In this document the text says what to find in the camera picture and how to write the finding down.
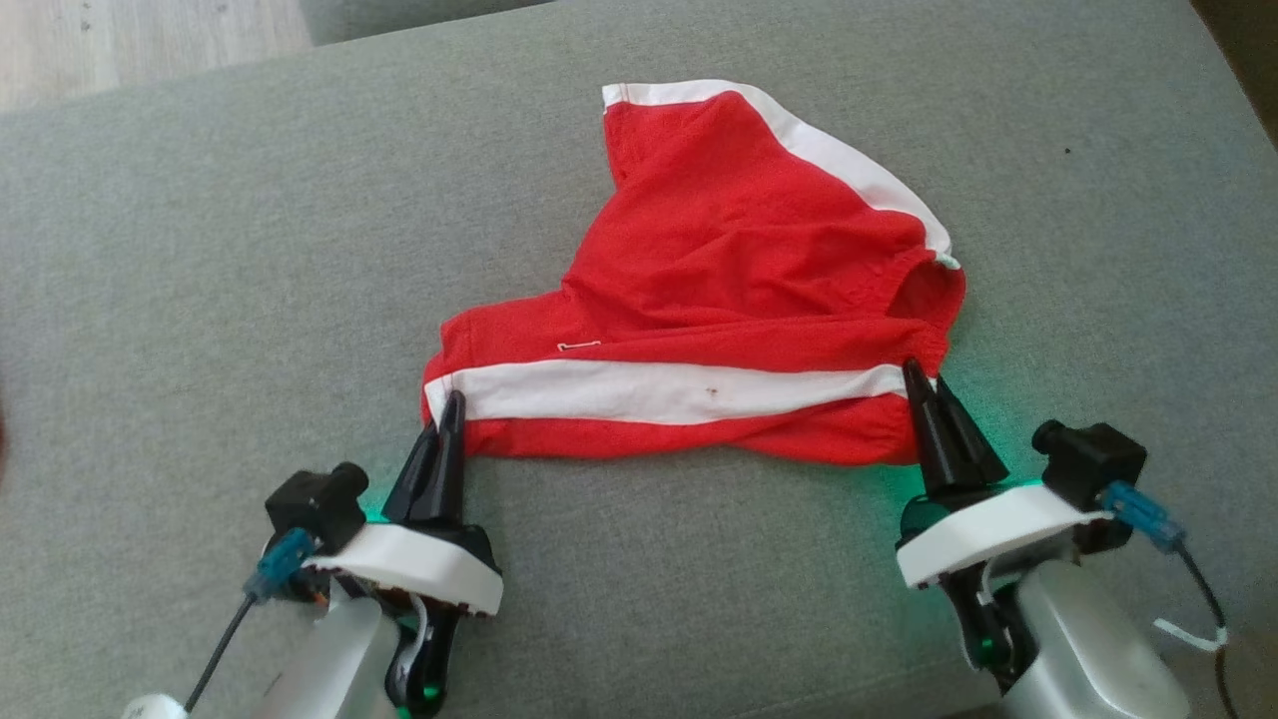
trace wooden floor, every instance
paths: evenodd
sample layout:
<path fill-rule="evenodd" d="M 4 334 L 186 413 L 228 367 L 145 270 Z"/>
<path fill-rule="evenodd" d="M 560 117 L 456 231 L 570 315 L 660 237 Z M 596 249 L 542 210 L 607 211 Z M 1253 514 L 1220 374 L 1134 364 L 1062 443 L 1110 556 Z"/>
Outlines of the wooden floor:
<path fill-rule="evenodd" d="M 312 46 L 300 0 L 0 0 L 0 112 Z"/>

